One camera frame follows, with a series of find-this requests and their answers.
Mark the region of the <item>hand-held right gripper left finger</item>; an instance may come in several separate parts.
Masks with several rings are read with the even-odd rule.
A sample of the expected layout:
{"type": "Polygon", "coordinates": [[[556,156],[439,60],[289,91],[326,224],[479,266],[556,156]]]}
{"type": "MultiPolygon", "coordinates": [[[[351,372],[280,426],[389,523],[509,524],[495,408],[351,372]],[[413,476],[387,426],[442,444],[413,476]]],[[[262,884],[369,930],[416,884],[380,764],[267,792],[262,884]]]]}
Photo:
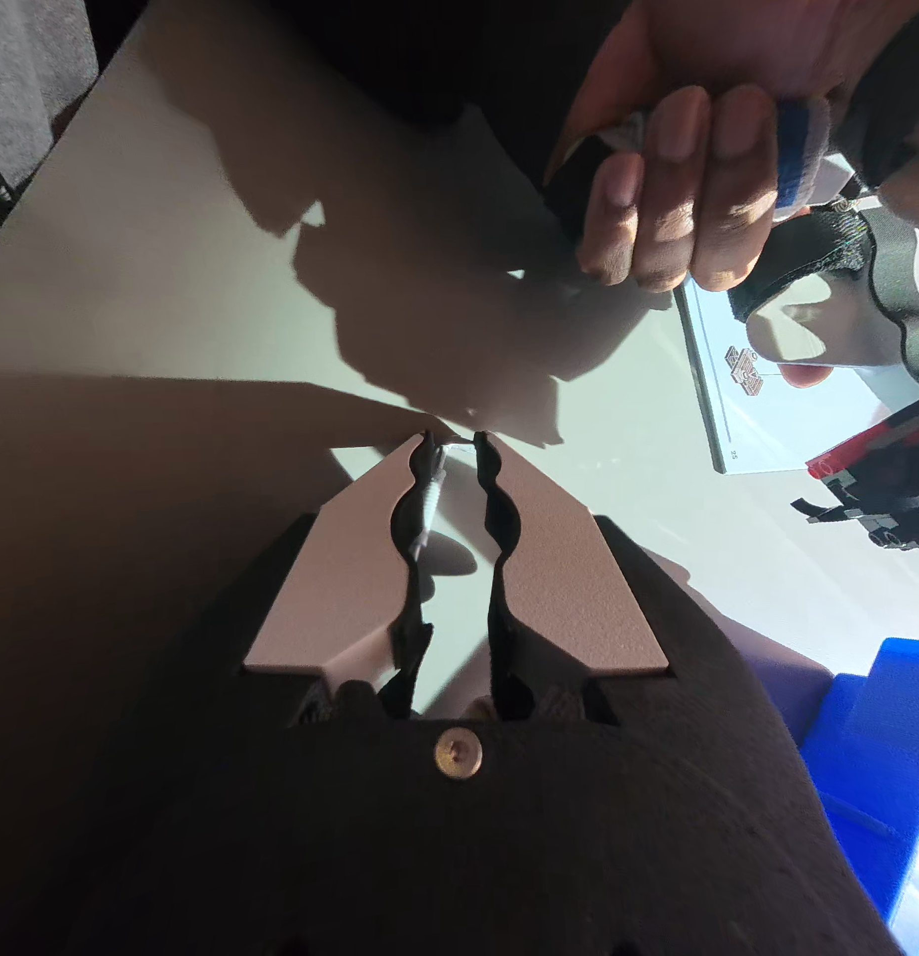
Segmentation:
{"type": "Polygon", "coordinates": [[[406,439],[319,509],[243,659],[247,673],[310,677],[330,696],[361,682],[394,719],[413,716],[432,627],[409,549],[441,445],[431,432],[406,439]]]}

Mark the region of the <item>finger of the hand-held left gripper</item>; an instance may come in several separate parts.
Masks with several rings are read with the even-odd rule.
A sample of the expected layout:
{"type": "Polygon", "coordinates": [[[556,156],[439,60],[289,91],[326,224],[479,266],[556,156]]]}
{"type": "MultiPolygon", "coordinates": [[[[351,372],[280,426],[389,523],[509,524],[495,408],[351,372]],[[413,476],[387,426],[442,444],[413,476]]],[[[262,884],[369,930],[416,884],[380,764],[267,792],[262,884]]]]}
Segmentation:
{"type": "Polygon", "coordinates": [[[902,361],[919,384],[918,236],[893,215],[866,215],[871,242],[870,289],[884,317],[900,333],[902,361]]]}

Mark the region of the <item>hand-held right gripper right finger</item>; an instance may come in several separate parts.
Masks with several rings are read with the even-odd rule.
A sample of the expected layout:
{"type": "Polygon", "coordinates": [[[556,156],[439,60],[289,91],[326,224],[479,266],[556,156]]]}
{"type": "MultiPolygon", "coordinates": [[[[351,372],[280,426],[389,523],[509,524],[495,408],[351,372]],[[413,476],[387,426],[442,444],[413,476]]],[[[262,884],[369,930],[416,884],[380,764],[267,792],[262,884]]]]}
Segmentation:
{"type": "Polygon", "coordinates": [[[590,509],[497,435],[474,438],[499,548],[487,615],[499,718],[611,721],[603,684],[670,663],[590,509]]]}

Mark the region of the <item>grey toy spring shock piece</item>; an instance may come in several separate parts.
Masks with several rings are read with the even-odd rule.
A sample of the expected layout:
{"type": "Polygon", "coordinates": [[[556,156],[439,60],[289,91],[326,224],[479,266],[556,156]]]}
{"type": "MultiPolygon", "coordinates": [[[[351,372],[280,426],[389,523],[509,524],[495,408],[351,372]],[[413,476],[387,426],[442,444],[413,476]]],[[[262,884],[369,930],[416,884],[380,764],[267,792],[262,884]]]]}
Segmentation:
{"type": "Polygon", "coordinates": [[[439,507],[442,487],[446,477],[445,462],[447,451],[447,446],[437,447],[431,477],[423,492],[420,531],[409,549],[410,556],[417,564],[421,553],[429,543],[433,522],[439,507]]]}

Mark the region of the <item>toy brick vehicle model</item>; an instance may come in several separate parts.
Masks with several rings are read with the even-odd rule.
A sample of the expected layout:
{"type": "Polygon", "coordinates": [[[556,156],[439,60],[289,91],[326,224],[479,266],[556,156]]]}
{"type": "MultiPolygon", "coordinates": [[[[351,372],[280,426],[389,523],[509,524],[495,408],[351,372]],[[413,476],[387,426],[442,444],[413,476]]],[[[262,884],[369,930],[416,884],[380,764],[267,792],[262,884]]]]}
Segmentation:
{"type": "Polygon", "coordinates": [[[836,497],[790,505],[811,524],[858,521],[878,547],[919,550],[919,400],[806,464],[836,497]]]}

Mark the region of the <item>person's left forearm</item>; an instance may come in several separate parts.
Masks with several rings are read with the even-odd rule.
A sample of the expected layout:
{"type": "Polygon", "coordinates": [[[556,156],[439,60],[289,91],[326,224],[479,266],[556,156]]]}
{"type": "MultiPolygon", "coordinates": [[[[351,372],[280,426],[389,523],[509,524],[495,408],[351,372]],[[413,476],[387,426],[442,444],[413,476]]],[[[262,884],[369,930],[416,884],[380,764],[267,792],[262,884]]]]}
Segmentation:
{"type": "Polygon", "coordinates": [[[281,1],[276,17],[390,112],[426,127],[467,106],[537,189],[623,1],[281,1]]]}

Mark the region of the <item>white desk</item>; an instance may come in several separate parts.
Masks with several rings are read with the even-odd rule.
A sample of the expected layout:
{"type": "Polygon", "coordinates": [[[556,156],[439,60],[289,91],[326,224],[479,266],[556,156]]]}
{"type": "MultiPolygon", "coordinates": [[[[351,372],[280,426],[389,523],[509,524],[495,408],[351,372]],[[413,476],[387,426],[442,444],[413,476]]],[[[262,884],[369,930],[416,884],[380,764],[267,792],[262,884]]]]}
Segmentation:
{"type": "Polygon", "coordinates": [[[497,430],[740,635],[863,672],[919,553],[714,471],[674,301],[597,288],[477,114],[424,137],[245,2],[145,14],[0,232],[0,764],[75,764],[302,511],[497,430]]]}

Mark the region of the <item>person's left hand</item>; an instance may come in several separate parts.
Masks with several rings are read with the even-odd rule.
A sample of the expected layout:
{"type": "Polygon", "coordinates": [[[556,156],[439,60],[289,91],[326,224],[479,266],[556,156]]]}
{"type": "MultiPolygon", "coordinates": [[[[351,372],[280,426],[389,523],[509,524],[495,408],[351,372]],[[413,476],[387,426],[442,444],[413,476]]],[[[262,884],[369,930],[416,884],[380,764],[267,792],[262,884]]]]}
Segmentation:
{"type": "Polygon", "coordinates": [[[597,168],[577,249],[587,274],[648,291],[688,273],[727,291],[756,264],[777,197],[779,101],[835,120],[919,1],[631,2],[599,47],[550,155],[650,111],[642,149],[597,168]]]}

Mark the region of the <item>light blue instruction booklet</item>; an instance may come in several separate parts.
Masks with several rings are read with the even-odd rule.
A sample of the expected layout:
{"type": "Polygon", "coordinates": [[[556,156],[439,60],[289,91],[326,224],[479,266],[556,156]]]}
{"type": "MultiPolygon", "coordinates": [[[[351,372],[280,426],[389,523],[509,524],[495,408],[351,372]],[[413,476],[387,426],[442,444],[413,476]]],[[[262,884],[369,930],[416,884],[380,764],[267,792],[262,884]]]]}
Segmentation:
{"type": "Polygon", "coordinates": [[[841,368],[807,389],[751,346],[727,293],[677,290],[692,380],[721,474],[790,472],[919,400],[903,366],[841,368]]]}

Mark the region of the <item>blue plastic bin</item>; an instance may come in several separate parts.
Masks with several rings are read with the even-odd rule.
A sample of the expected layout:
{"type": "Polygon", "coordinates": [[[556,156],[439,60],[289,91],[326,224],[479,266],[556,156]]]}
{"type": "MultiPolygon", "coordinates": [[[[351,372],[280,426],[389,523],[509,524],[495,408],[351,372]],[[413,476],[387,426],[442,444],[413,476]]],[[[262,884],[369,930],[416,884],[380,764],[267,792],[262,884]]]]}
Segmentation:
{"type": "Polygon", "coordinates": [[[800,752],[847,861],[896,943],[919,954],[919,640],[839,674],[800,752]]]}

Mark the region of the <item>grey fabric clothing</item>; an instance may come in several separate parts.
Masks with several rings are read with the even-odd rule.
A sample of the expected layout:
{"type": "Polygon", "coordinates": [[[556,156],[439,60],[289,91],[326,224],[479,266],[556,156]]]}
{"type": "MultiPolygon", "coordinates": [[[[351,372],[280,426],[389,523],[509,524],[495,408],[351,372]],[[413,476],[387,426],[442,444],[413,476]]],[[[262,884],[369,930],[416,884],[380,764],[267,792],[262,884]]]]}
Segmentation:
{"type": "Polygon", "coordinates": [[[0,179],[14,192],[98,77],[83,1],[0,1],[0,179]]]}

